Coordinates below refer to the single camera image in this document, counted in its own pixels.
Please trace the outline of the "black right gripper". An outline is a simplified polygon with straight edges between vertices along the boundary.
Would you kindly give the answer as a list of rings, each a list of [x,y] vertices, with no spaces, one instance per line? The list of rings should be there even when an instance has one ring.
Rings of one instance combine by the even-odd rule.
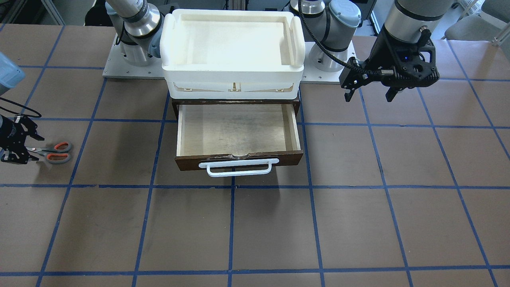
[[[16,122],[1,116],[0,146],[4,151],[1,162],[26,165],[29,161],[39,161],[39,158],[28,153],[24,145],[27,136],[37,141],[45,140],[38,134],[37,127],[27,115],[17,115]]]

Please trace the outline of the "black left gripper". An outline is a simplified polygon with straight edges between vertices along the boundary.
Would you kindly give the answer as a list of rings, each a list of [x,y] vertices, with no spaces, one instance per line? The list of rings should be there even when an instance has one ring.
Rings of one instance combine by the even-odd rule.
[[[339,76],[341,87],[346,89],[344,93],[345,101],[349,103],[356,89],[373,81],[380,81],[382,76],[383,74],[380,69],[375,71],[365,70],[363,61],[359,61],[355,57],[350,57],[347,60],[347,67],[344,67]],[[401,92],[400,88],[390,87],[385,94],[386,101],[388,103],[392,102],[399,92]]]

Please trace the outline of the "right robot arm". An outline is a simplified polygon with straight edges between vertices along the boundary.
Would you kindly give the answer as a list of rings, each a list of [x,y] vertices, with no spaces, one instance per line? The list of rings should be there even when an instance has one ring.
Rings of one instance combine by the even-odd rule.
[[[132,77],[158,76],[161,72],[160,40],[164,15],[146,0],[108,0],[105,7],[117,33],[106,65],[112,71],[107,76],[122,77],[122,68],[131,68]],[[25,165],[38,161],[38,155],[55,163],[69,160],[71,144],[68,142],[50,149],[27,147],[26,138],[44,140],[33,121],[41,114],[12,100],[5,99],[5,102],[20,107],[24,113],[15,113],[14,120],[1,116],[2,162]]]

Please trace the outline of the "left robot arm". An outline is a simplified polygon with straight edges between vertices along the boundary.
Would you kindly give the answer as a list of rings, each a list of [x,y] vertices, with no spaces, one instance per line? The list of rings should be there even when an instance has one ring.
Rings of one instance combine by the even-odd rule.
[[[288,11],[298,16],[314,42],[308,59],[324,72],[340,71],[339,83],[349,102],[359,87],[379,82],[388,87],[391,102],[404,89],[429,87],[440,74],[432,32],[451,0],[394,0],[366,60],[348,56],[347,50],[362,13],[349,0],[291,0]]]

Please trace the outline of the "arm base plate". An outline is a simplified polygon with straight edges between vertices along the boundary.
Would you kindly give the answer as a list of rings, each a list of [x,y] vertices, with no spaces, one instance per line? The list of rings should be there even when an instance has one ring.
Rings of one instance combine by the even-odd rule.
[[[116,44],[115,35],[103,77],[113,79],[164,79],[161,60],[142,51],[139,46]]]
[[[315,46],[314,42],[306,42],[305,46],[306,54],[301,83],[339,85],[339,77],[344,67],[334,62],[320,49],[318,51],[313,51]]]

